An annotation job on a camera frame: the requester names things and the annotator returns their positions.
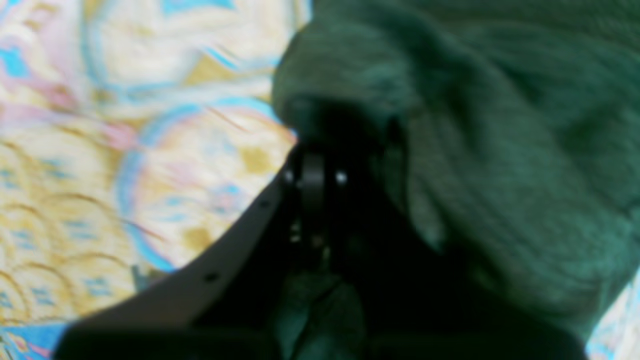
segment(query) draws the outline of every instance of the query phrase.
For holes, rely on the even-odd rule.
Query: screw hole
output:
[[[217,272],[212,272],[211,274],[207,274],[204,277],[205,282],[214,282],[220,278],[220,274]]]

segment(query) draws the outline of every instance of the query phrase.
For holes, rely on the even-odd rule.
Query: fuzzy green cloth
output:
[[[276,72],[278,115],[367,155],[424,241],[473,249],[471,279],[586,341],[640,264],[640,2],[314,6]],[[336,123],[328,97],[366,121]],[[352,359],[353,290],[317,274],[288,291],[285,358]]]

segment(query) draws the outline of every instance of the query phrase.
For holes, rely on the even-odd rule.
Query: black bracket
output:
[[[269,325],[285,280],[326,265],[358,292],[364,358],[585,360],[569,335],[467,283],[358,164],[297,146],[213,246],[71,325],[54,359],[279,360]]]

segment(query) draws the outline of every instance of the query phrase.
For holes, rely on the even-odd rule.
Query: patterned fabric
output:
[[[270,75],[309,15],[308,0],[0,0],[0,360],[48,359],[66,323],[239,216],[294,143]],[[636,282],[593,359],[637,357],[639,304]]]

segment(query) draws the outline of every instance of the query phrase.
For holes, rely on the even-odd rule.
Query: yellow pattern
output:
[[[184,86],[196,86],[218,80],[230,80],[238,75],[225,68],[206,54],[200,56],[196,65],[183,81]]]

